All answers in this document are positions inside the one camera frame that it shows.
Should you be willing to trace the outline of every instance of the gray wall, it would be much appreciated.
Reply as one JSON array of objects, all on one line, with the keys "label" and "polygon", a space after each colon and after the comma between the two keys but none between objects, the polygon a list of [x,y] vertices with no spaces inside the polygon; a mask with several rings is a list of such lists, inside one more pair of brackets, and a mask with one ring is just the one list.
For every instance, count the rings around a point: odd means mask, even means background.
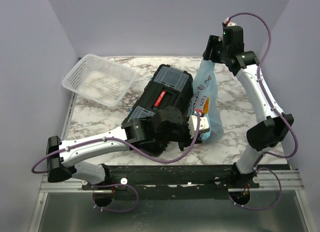
[{"label": "gray wall", "polygon": [[[288,0],[49,0],[80,57],[201,56],[210,34],[238,12],[253,12],[271,28]],[[246,48],[259,52],[266,31],[253,18],[238,18]]]},{"label": "gray wall", "polygon": [[77,57],[48,0],[0,0],[0,10],[0,231],[27,231],[41,180],[31,166],[61,134],[61,80]]},{"label": "gray wall", "polygon": [[[295,118],[299,150],[290,163],[301,172],[316,218],[320,218],[319,1],[289,1],[272,31],[271,49],[263,65],[264,77],[275,98]],[[290,135],[283,147],[286,153],[293,151]]]}]

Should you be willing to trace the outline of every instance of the blue plastic bag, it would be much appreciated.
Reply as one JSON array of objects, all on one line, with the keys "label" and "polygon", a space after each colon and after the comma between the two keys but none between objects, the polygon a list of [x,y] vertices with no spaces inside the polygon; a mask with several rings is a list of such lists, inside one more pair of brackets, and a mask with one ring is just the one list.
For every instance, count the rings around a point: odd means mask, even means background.
[{"label": "blue plastic bag", "polygon": [[216,107],[218,98],[217,79],[214,74],[215,63],[202,60],[193,80],[193,97],[189,103],[189,115],[196,108],[201,109],[210,123],[210,132],[202,134],[202,140],[216,142],[224,135],[220,113]]}]

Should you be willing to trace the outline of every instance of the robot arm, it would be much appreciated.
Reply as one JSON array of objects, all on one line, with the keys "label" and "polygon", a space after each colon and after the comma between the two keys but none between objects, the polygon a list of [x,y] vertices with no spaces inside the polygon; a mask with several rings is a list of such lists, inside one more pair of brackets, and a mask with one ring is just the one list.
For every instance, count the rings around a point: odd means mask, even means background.
[{"label": "robot arm", "polygon": [[[139,149],[155,150],[165,150],[169,141],[189,146],[195,137],[197,123],[196,115],[183,119],[180,110],[169,106],[159,110],[153,117],[133,119],[103,134],[69,141],[60,141],[57,136],[51,137],[47,154],[55,150],[62,152],[48,159],[48,181],[61,182],[72,177],[90,184],[105,182],[108,169],[103,164],[95,165],[84,160],[111,152],[127,151],[130,144]],[[209,129],[208,119],[201,117],[198,134],[208,132]]]},{"label": "robot arm", "polygon": [[[248,146],[242,157],[233,166],[235,174],[241,177],[242,175],[252,174],[263,153],[275,147],[288,133],[289,129],[273,108],[276,108],[283,115],[290,126],[294,119],[291,114],[284,114],[282,108],[276,103],[262,73],[258,77],[259,60],[254,52],[245,52],[243,29],[227,20],[222,26],[222,36],[211,35],[209,37],[203,59],[226,64],[229,71],[236,76],[244,87],[258,123],[248,130],[246,134]],[[266,95],[270,98],[271,104],[268,102]]]}]

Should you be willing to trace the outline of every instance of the white plastic basket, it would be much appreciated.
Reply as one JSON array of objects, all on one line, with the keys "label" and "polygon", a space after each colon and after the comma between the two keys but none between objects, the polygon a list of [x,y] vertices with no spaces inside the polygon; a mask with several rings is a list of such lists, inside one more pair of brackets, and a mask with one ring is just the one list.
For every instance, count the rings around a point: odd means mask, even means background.
[{"label": "white plastic basket", "polygon": [[62,81],[62,86],[85,98],[114,108],[125,96],[136,71],[108,59],[85,55]]}]

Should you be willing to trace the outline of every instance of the marble surface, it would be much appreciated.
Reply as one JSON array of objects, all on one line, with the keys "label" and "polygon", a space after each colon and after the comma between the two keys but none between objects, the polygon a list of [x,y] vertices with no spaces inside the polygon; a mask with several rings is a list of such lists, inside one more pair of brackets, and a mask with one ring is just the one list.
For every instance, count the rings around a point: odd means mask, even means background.
[{"label": "marble surface", "polygon": [[[201,58],[193,57],[122,57],[109,59],[135,69],[137,71],[136,80],[115,111],[78,96],[67,137],[70,140],[108,132],[120,126],[121,122],[127,117],[128,110],[140,97],[144,87],[160,64],[175,66],[188,71],[194,77],[201,62]],[[188,156],[174,164],[232,164],[240,158],[247,145],[246,132],[256,124],[252,105],[240,82],[224,65],[217,64],[214,73],[218,82],[217,108],[221,114],[224,136],[216,143],[195,145]],[[280,144],[275,148],[275,151],[283,154]],[[159,158],[170,160],[180,155],[178,145],[170,143],[167,150]],[[159,165],[159,163],[148,160],[134,151],[114,152],[88,161],[109,165]],[[287,161],[270,155],[266,155],[261,161],[261,164],[270,163],[284,164]]]}]

